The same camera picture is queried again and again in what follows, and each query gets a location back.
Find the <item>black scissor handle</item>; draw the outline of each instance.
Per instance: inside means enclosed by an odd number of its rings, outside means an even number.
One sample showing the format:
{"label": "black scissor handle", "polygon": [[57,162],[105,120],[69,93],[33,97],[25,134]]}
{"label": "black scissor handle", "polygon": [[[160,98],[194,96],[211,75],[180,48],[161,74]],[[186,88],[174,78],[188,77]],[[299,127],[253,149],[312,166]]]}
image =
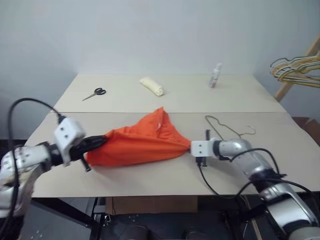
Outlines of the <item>black scissor handle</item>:
{"label": "black scissor handle", "polygon": [[94,92],[97,94],[97,95],[103,95],[105,94],[107,91],[102,89],[101,87],[98,87],[96,90],[94,90]]}

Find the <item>scissors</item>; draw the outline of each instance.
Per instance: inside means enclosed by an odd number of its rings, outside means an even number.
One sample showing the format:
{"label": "scissors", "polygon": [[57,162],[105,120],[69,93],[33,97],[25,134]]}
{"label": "scissors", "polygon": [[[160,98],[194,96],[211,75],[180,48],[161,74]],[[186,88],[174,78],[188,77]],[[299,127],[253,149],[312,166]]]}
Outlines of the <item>scissors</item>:
{"label": "scissors", "polygon": [[94,93],[91,94],[90,96],[86,97],[85,99],[83,99],[82,101],[84,100],[87,100],[95,95],[103,95],[103,94],[106,94],[106,90],[102,89],[101,87],[98,87],[96,90],[94,90]]}

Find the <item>table surface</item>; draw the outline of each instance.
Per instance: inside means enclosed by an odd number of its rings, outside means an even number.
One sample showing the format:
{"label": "table surface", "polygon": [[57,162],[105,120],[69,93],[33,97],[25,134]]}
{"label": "table surface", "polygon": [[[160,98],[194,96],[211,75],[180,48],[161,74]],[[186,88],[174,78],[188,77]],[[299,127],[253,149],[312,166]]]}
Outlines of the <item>table surface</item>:
{"label": "table surface", "polygon": [[[145,113],[67,113],[78,120],[87,136],[102,135],[111,129],[133,125]],[[245,135],[254,148],[270,150],[280,171],[291,180],[313,191],[320,190],[320,147],[291,119],[286,112],[252,113],[170,113],[171,122],[189,140],[205,139],[210,126],[205,115],[217,117],[237,132],[246,132],[251,126],[255,135]],[[27,141],[36,145],[53,142],[57,127],[54,113],[49,113]],[[229,130],[217,127],[226,139],[234,138]],[[208,160],[203,172],[220,194],[233,195],[248,181],[235,164],[228,161]],[[245,194],[256,193],[249,187]],[[195,158],[185,153],[175,159],[123,167],[95,167],[85,172],[80,161],[68,167],[57,166],[43,174],[35,183],[33,197],[115,197],[158,195],[209,195]]]}
{"label": "table surface", "polygon": [[[156,96],[139,83],[145,75],[79,74],[55,107],[63,113],[168,113],[286,112],[252,75],[221,75],[215,88],[210,75],[148,75],[164,87]],[[104,95],[82,101],[96,88]]]}

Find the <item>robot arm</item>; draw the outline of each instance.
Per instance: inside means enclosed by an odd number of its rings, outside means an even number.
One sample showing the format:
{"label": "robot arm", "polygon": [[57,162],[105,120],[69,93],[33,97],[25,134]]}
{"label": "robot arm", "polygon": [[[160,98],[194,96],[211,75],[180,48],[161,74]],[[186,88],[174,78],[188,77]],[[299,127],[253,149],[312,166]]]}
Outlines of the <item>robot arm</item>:
{"label": "robot arm", "polygon": [[304,201],[287,183],[264,179],[279,179],[265,158],[252,149],[244,139],[193,141],[191,154],[195,157],[216,157],[220,160],[233,159],[233,163],[247,176],[266,205],[266,216],[277,234],[290,240],[320,238],[319,223]]}
{"label": "robot arm", "polygon": [[[104,136],[84,138],[85,132],[80,124],[64,118],[54,132],[55,144],[48,142],[36,146],[22,146],[15,149],[16,163],[19,171],[19,188],[17,202],[13,212],[13,222],[8,227],[5,239],[17,239],[23,225],[23,218],[29,207],[33,188],[37,178],[49,171],[52,166],[81,159],[86,171],[91,170],[84,159],[84,153],[103,145]],[[1,161],[0,170],[0,223],[8,217],[13,197],[14,158],[8,152]]]}

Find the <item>orange cloth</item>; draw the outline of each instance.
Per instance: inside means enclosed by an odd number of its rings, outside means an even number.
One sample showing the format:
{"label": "orange cloth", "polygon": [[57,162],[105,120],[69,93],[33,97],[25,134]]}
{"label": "orange cloth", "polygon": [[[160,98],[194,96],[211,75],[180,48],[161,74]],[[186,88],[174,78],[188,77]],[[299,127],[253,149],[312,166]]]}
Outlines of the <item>orange cloth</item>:
{"label": "orange cloth", "polygon": [[163,107],[144,116],[136,125],[111,130],[105,136],[108,141],[86,155],[92,166],[123,166],[172,159],[183,155],[191,144],[171,124]]}

